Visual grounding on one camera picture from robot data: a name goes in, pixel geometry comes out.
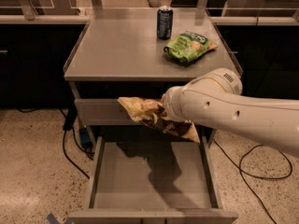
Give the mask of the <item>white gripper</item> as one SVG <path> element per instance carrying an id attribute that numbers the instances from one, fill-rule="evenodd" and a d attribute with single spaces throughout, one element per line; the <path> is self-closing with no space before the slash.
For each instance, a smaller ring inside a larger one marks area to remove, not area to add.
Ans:
<path id="1" fill-rule="evenodd" d="M 163 96 L 164 111 L 175 122 L 192 121 L 188 108 L 191 102 L 191 96 L 187 95 L 189 87 L 189 85 L 171 87 Z"/>

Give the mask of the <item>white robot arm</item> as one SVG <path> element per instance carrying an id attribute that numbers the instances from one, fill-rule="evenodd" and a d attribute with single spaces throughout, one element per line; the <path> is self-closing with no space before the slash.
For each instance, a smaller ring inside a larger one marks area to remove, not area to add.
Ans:
<path id="1" fill-rule="evenodd" d="M 299 101 L 246 97 L 241 92 L 238 75 L 218 68 L 168 89 L 163 105 L 173 121 L 221 129 L 299 157 Z"/>

